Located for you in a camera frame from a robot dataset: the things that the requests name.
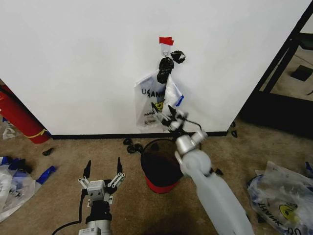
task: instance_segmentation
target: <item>fire extinguisher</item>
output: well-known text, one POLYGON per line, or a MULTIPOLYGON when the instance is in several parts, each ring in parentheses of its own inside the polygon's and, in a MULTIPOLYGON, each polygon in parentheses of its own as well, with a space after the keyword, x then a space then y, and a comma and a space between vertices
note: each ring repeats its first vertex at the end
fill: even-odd
POLYGON ((33 143, 43 143, 50 139, 47 130, 21 104, 6 85, 0 87, 0 114, 33 143))

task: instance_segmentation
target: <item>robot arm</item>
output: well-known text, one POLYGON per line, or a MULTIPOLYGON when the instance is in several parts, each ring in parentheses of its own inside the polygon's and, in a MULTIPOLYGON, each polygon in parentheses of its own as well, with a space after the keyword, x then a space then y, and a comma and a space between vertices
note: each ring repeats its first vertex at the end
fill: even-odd
POLYGON ((157 118, 169 127, 170 132, 176 132, 176 159, 184 175, 191 177, 197 187, 197 196, 220 235, 254 235, 252 226, 245 210, 231 191, 227 183, 214 172, 211 172, 211 160, 206 153, 197 150, 207 134, 201 129, 193 136, 183 130, 187 115, 173 111, 171 116, 157 113, 157 118))

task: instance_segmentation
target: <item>trash can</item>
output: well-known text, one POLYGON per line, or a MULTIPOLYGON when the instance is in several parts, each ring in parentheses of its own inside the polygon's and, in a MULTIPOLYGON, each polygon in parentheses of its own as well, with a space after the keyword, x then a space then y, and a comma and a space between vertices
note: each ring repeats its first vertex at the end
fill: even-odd
POLYGON ((176 145, 169 139, 148 143, 141 154, 141 167, 148 187, 156 193, 172 190, 183 176, 175 158, 176 145))

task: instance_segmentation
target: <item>white wall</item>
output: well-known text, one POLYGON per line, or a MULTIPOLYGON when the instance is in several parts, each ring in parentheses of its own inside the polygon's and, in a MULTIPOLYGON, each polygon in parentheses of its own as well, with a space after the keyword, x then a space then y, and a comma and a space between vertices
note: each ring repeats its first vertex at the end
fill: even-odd
POLYGON ((54 135, 137 133, 134 82, 172 36, 182 108, 225 131, 309 3, 1 0, 0 78, 54 135))

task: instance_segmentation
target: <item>red tag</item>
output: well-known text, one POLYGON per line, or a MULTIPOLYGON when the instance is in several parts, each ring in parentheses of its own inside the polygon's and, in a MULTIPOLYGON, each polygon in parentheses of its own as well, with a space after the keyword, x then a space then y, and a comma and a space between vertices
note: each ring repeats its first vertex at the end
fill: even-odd
POLYGON ((167 45, 172 46, 174 44, 174 40, 172 40, 172 37, 167 37, 167 38, 160 37, 159 43, 163 43, 163 44, 167 44, 167 45))

